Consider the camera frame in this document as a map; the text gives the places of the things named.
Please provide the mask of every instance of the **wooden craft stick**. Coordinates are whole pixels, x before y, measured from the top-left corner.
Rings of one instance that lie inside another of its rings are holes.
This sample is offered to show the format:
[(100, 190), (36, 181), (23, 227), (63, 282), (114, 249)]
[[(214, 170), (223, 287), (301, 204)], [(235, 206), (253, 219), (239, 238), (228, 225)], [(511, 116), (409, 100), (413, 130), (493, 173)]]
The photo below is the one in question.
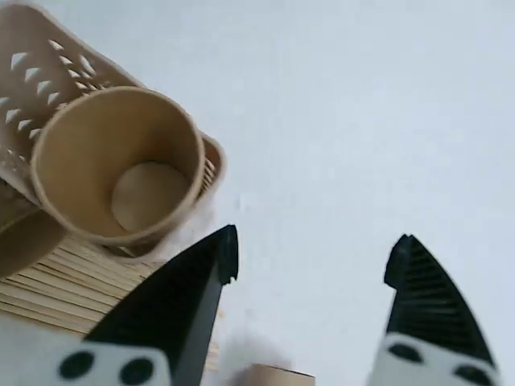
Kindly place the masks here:
[(19, 286), (7, 285), (6, 283), (0, 283), (0, 293), (9, 295), (13, 298), (37, 303), (41, 306), (46, 306), (48, 308), (52, 308), (54, 310), (62, 311), (68, 314), (74, 314), (82, 318), (93, 320), (94, 322), (98, 322), (104, 316), (103, 313), (85, 308), (85, 306), (78, 306), (77, 304), (68, 303), (56, 298), (50, 298), (49, 296), (20, 288)]

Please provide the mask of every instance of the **paper cup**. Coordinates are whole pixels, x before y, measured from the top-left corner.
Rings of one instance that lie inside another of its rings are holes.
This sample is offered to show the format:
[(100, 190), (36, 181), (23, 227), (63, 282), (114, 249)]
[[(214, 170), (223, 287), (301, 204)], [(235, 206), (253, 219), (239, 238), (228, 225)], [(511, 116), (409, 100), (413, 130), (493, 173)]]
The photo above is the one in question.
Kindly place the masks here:
[(73, 101), (45, 126), (31, 177), (43, 207), (97, 244), (161, 239), (190, 211), (204, 175), (204, 143), (167, 97), (117, 87)]

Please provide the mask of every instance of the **white table surface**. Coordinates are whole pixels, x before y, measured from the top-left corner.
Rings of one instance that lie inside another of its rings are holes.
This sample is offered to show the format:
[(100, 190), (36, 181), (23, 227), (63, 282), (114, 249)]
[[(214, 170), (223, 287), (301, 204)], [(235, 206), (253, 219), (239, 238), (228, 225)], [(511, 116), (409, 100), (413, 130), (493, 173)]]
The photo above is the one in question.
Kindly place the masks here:
[(515, 338), (515, 6), (508, 0), (40, 0), (229, 158), (213, 229), (238, 226), (220, 372), (290, 365), (364, 384), (415, 234), (504, 374)]

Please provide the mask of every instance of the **plastic basket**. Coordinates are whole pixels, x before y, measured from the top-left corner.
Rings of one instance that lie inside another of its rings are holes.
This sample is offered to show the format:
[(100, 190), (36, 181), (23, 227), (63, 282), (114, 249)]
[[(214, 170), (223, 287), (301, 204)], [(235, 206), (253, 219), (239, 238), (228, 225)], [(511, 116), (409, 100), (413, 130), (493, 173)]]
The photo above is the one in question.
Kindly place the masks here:
[[(40, 130), (56, 110), (97, 90), (144, 86), (37, 6), (22, 2), (1, 5), (0, 36), (0, 178), (40, 205), (31, 183), (29, 160)], [(206, 152), (203, 187), (183, 223), (156, 248), (145, 245), (138, 253), (104, 249), (108, 254), (131, 263), (165, 261), (171, 257), (169, 251), (186, 248), (200, 238), (196, 229), (205, 227), (213, 194), (225, 174), (223, 150), (203, 133), (202, 139)], [(189, 229), (187, 241), (182, 237), (183, 227)]]

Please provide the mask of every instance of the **black dot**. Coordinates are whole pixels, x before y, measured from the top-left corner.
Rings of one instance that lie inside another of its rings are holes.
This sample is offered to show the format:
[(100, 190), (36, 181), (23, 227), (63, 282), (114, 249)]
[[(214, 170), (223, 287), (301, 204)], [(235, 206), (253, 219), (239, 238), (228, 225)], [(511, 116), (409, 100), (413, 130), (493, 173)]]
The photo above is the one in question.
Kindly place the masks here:
[(455, 375), (459, 378), (467, 380), (473, 384), (480, 384), (481, 386), (492, 386), (493, 382), (490, 380), (486, 372), (480, 370), (476, 366), (464, 365), (459, 366), (454, 371)]
[(59, 366), (59, 375), (65, 380), (74, 380), (87, 374), (95, 357), (89, 351), (78, 351), (66, 357)]
[(154, 365), (150, 359), (132, 359), (120, 371), (120, 379), (123, 384), (136, 386), (147, 382), (152, 377), (153, 372)]
[(410, 362), (424, 362), (416, 349), (402, 343), (394, 344), (388, 349), (388, 351), (397, 356), (398, 358), (409, 360)]

